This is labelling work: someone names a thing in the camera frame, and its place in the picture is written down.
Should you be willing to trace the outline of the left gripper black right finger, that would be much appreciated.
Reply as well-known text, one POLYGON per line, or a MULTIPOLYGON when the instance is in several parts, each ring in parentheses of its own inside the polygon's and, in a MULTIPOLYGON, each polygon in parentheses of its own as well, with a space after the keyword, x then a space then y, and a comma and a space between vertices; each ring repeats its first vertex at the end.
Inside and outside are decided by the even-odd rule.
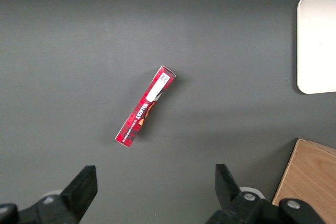
POLYGON ((305 201, 284 198, 275 206, 252 191, 242 191, 225 164, 215 166, 215 191, 221 209, 207 223, 325 223, 305 201))

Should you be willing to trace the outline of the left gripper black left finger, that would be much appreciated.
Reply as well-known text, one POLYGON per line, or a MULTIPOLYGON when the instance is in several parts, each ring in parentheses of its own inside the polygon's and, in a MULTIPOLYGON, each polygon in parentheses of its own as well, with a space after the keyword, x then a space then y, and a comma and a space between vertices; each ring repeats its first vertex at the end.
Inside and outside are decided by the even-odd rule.
POLYGON ((26 209, 1 204, 1 223, 79 223, 97 192, 96 167, 88 165, 60 193, 48 193, 26 209))

